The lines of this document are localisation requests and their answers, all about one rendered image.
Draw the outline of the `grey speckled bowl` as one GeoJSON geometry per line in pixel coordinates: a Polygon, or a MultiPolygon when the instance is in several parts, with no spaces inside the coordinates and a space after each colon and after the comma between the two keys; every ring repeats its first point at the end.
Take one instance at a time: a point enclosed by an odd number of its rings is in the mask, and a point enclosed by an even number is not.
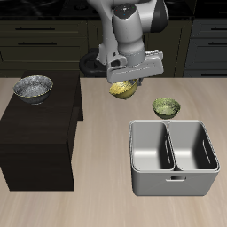
{"type": "Polygon", "coordinates": [[[53,81],[44,75],[30,75],[20,79],[14,86],[14,94],[30,105],[42,104],[51,93],[53,81]]]}

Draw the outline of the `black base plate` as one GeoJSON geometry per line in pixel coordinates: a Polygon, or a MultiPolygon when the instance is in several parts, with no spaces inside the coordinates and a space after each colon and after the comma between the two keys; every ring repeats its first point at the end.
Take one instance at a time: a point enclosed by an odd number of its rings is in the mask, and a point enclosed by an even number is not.
{"type": "Polygon", "coordinates": [[[80,59],[79,68],[87,78],[106,78],[106,66],[97,61],[98,48],[91,48],[80,59]]]}

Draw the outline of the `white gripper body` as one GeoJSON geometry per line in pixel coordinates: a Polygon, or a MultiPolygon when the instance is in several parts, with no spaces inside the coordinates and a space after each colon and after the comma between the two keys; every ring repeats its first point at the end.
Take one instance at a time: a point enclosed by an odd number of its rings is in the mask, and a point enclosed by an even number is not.
{"type": "Polygon", "coordinates": [[[121,64],[119,66],[107,66],[107,81],[115,83],[162,74],[164,72],[162,59],[162,51],[147,51],[145,53],[145,60],[141,64],[135,67],[128,67],[124,65],[126,58],[121,56],[121,64]]]}

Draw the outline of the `yellow bowl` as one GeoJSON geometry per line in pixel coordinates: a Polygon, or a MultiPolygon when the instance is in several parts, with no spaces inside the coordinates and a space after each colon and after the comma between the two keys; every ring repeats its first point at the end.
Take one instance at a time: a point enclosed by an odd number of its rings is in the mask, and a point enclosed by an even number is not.
{"type": "Polygon", "coordinates": [[[119,99],[130,98],[137,90],[137,80],[115,82],[109,89],[109,93],[119,99]]]}

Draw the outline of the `green bowl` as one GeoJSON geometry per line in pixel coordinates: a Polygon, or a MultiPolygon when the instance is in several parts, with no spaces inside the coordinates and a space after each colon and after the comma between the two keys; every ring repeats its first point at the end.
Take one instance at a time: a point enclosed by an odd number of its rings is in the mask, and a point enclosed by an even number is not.
{"type": "Polygon", "coordinates": [[[153,101],[153,111],[164,120],[174,118],[180,109],[180,104],[173,98],[157,98],[153,101]]]}

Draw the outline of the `dark wooden cabinet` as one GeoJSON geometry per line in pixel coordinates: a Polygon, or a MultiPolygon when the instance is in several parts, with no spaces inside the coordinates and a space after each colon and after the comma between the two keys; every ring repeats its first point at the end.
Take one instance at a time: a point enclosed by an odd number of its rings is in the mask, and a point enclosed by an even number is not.
{"type": "Polygon", "coordinates": [[[76,126],[83,120],[80,73],[26,71],[52,79],[50,96],[29,105],[13,96],[0,120],[0,169],[12,191],[72,191],[76,126]]]}

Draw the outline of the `dark kitchen cupboards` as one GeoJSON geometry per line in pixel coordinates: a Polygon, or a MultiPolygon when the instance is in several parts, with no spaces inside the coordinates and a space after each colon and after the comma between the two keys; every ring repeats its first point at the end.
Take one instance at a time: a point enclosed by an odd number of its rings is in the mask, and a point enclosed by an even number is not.
{"type": "MultiPolygon", "coordinates": [[[[226,19],[215,21],[215,8],[198,8],[200,0],[164,0],[168,24],[158,33],[144,33],[146,51],[163,52],[164,72],[149,77],[179,77],[191,70],[191,31],[201,24],[207,40],[199,55],[210,57],[204,75],[222,69],[227,76],[226,19]]],[[[0,0],[0,77],[20,77],[26,71],[77,71],[80,59],[103,42],[98,12],[87,0],[0,0]]]]}

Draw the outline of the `white two-bin basket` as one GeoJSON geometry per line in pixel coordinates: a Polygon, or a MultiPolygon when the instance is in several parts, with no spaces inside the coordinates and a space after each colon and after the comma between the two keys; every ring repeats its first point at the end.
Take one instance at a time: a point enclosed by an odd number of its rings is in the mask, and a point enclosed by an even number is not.
{"type": "Polygon", "coordinates": [[[220,171],[201,121],[131,121],[129,153],[137,196],[204,196],[220,171]]]}

